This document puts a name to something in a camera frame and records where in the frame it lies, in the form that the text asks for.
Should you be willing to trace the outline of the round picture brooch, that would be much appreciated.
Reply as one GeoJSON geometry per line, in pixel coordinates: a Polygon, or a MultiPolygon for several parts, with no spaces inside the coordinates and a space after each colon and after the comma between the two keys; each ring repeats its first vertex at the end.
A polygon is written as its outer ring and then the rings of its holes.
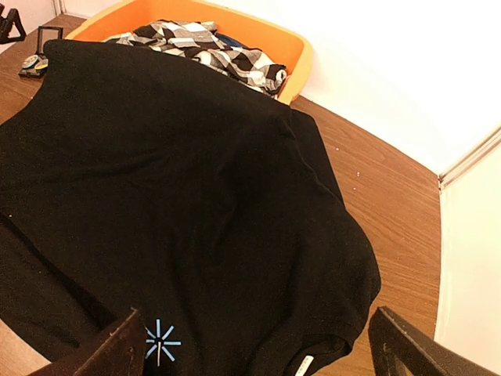
{"type": "Polygon", "coordinates": [[[22,68],[23,69],[31,69],[37,63],[38,63],[38,56],[37,55],[32,55],[32,56],[27,57],[23,61],[22,68]]]}

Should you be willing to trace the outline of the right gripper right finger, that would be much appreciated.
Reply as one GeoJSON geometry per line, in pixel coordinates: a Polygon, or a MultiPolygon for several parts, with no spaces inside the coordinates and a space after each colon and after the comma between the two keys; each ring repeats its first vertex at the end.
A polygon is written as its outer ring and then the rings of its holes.
{"type": "Polygon", "coordinates": [[[376,375],[494,374],[439,345],[387,306],[376,309],[368,333],[376,375]]]}

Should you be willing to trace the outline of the black t-shirt blue logo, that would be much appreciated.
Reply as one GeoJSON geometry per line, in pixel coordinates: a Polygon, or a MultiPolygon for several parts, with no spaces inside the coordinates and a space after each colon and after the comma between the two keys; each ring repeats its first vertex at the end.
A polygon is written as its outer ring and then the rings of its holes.
{"type": "Polygon", "coordinates": [[[45,44],[1,127],[1,319],[57,360],[130,308],[147,375],[307,374],[380,291],[315,121],[176,56],[45,44]]]}

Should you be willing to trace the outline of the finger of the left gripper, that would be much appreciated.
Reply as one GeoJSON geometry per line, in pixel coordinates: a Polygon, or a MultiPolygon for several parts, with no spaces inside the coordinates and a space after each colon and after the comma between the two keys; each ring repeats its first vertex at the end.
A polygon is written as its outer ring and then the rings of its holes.
{"type": "Polygon", "coordinates": [[[6,17],[1,16],[1,44],[22,42],[25,40],[26,36],[27,33],[24,30],[18,9],[12,8],[9,10],[6,17]],[[10,37],[10,33],[14,27],[16,28],[19,35],[10,37]]]}

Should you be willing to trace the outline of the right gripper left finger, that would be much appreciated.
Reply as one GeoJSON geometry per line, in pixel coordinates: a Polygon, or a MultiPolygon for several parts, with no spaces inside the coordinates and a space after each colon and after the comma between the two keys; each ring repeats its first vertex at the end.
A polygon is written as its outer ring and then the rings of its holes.
{"type": "Polygon", "coordinates": [[[146,328],[137,309],[113,322],[90,342],[33,375],[128,375],[143,373],[146,328]]]}

